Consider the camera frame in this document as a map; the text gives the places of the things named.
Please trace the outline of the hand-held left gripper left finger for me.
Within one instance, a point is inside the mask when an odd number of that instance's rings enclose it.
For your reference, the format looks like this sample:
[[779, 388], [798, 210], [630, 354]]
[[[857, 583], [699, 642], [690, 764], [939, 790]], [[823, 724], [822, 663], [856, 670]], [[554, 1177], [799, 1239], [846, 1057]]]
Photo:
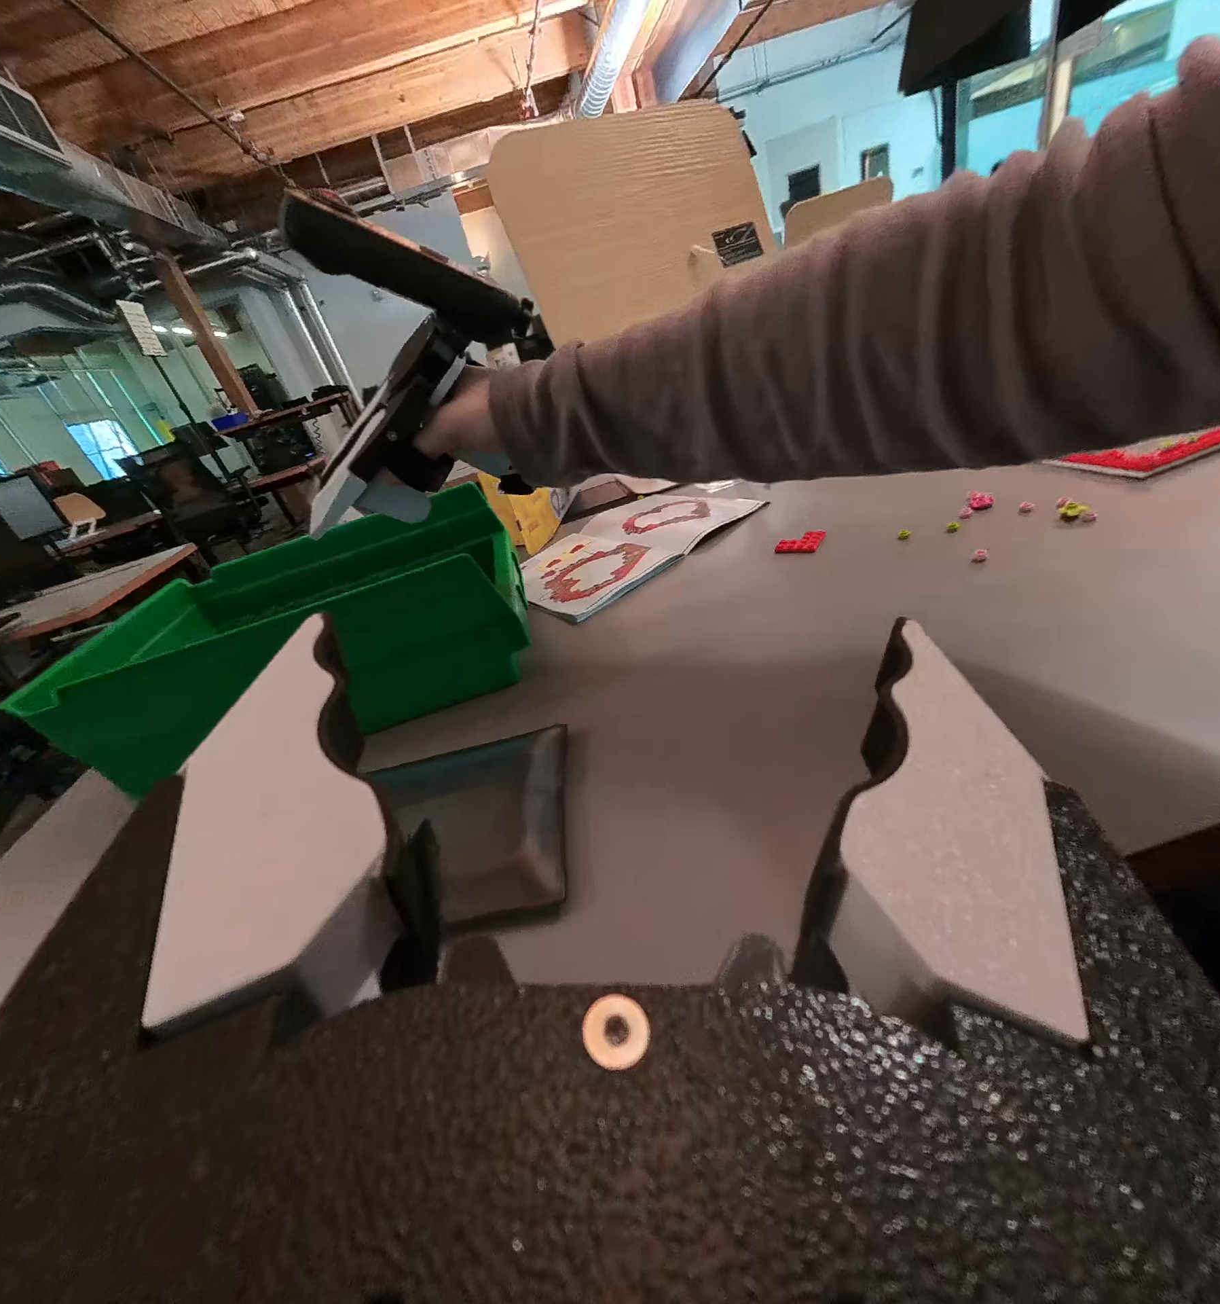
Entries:
[[318, 1016], [440, 979], [440, 847], [361, 773], [326, 704], [302, 759], [195, 759], [180, 773], [145, 1031], [193, 1031], [267, 997]]

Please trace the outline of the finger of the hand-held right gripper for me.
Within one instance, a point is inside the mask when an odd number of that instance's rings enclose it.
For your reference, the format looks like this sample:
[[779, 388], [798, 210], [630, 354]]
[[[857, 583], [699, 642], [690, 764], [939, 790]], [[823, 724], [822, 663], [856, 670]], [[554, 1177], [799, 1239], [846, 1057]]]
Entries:
[[434, 510], [434, 500], [423, 490], [411, 488], [386, 469], [376, 471], [358, 496], [362, 516], [395, 518], [420, 524]]
[[310, 534], [321, 536], [354, 516], [399, 518], [395, 382], [389, 374], [369, 393], [358, 419], [342, 437], [337, 451], [311, 496]]

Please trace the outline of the red heart lego frame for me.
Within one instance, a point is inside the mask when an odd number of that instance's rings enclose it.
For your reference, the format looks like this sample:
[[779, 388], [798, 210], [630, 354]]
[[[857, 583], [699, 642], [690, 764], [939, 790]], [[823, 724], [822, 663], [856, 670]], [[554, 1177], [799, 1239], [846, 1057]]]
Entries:
[[1047, 459], [1044, 465], [1059, 465], [1105, 478], [1152, 479], [1217, 454], [1220, 454], [1220, 427], [1181, 433], [1176, 437], [1144, 439], [1126, 447], [1079, 451], [1059, 459]]

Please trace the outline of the yellow lego set box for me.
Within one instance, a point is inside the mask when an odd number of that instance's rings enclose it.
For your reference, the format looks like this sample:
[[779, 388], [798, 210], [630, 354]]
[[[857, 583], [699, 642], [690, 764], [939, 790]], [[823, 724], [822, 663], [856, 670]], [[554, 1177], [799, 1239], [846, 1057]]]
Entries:
[[506, 494], [499, 479], [481, 469], [478, 484], [516, 548], [532, 556], [552, 542], [569, 510], [567, 490], [541, 488], [530, 494]]

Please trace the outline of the open lego instruction booklet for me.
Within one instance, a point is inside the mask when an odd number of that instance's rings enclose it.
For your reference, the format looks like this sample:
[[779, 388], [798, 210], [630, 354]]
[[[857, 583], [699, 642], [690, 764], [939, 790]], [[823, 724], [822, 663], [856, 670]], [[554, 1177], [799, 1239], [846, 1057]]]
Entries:
[[521, 565], [525, 602], [577, 625], [764, 507], [762, 498], [661, 494], [610, 508]]

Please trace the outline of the scattered small lego pieces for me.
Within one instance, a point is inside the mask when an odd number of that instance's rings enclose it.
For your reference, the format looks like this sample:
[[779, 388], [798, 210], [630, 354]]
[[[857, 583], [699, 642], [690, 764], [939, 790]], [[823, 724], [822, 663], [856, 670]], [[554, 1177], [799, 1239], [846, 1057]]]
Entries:
[[[997, 507], [997, 498], [990, 493], [967, 493], [963, 507], [955, 521], [944, 524], [944, 534], [960, 534], [965, 529], [965, 522], [992, 513]], [[1015, 504], [1017, 516], [1041, 514], [1042, 508], [1031, 500], [1019, 500]], [[1053, 521], [1060, 527], [1093, 527], [1097, 522], [1097, 510], [1082, 500], [1059, 498], [1050, 508]], [[969, 565], [985, 565], [990, 561], [990, 551], [985, 547], [973, 547], [967, 552]]]

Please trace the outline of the person's right hand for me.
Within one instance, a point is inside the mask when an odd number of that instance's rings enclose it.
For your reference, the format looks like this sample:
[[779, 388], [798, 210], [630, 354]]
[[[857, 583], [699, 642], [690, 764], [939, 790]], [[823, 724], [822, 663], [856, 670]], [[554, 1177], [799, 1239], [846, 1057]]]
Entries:
[[450, 458], [479, 464], [502, 456], [503, 444], [489, 413], [489, 382], [493, 372], [483, 367], [465, 367], [451, 395], [435, 406], [415, 439], [415, 447], [429, 459]]

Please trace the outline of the large cardboard panel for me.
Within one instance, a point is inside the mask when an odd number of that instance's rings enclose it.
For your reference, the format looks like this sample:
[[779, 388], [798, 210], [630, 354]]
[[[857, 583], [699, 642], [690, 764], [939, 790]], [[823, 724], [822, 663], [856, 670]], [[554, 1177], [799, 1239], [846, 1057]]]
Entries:
[[779, 252], [741, 123], [712, 101], [519, 129], [485, 181], [554, 347], [672, 311]]

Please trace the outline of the black square tray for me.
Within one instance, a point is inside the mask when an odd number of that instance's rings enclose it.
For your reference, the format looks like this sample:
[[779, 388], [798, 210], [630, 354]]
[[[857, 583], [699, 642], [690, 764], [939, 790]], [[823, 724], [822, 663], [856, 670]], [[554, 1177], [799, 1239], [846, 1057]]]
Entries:
[[431, 825], [447, 935], [556, 917], [569, 896], [569, 727], [375, 770], [407, 834]]

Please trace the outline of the white paper sign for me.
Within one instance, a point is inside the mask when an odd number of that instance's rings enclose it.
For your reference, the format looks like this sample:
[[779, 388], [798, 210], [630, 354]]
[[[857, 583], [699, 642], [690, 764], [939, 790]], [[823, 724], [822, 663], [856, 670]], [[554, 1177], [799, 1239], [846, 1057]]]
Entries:
[[142, 357], [152, 361], [168, 357], [161, 344], [161, 332], [150, 319], [143, 301], [118, 300], [114, 309], [122, 323], [130, 331]]

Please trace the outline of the desktop computer monitor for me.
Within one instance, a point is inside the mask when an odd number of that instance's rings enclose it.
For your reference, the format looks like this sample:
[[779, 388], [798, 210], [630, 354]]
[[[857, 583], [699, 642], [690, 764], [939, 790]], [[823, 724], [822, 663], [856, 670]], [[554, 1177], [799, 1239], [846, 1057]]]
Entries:
[[0, 478], [0, 521], [20, 540], [58, 540], [68, 530], [65, 514], [28, 469]]

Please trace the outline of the grey ceiling air unit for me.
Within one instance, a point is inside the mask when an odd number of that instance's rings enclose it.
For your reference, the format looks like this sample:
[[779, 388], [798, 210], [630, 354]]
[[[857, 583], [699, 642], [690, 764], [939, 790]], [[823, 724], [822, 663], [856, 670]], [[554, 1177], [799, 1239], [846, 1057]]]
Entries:
[[31, 93], [0, 76], [0, 170], [66, 170], [71, 159]]

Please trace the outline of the small cardboard panel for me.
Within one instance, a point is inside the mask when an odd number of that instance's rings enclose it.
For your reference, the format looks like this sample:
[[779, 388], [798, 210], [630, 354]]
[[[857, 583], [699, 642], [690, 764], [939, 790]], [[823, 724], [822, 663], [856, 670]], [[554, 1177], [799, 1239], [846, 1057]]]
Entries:
[[783, 221], [783, 249], [799, 248], [814, 237], [833, 230], [863, 210], [891, 204], [892, 198], [892, 179], [880, 176], [856, 187], [799, 201], [787, 208]]

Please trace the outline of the wooden support post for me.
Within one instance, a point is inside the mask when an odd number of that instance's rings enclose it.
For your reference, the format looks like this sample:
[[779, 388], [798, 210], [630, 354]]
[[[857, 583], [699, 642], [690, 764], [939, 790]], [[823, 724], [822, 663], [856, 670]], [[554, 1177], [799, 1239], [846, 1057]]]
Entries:
[[154, 265], [166, 295], [179, 309], [180, 319], [193, 331], [204, 363], [211, 367], [217, 382], [225, 391], [226, 403], [249, 419], [257, 419], [262, 409], [243, 382], [241, 372], [232, 367], [222, 340], [214, 336], [211, 318], [206, 316], [206, 309], [185, 270], [180, 270], [180, 265], [163, 252], [154, 253]]

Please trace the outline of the ribbed ventilation duct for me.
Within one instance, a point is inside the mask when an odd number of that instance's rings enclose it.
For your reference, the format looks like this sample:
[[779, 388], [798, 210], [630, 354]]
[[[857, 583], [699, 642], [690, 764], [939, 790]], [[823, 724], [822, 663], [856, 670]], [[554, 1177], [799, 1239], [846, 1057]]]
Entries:
[[630, 69], [633, 52], [650, 41], [665, 2], [596, 2], [598, 26], [590, 47], [573, 118], [602, 118]]

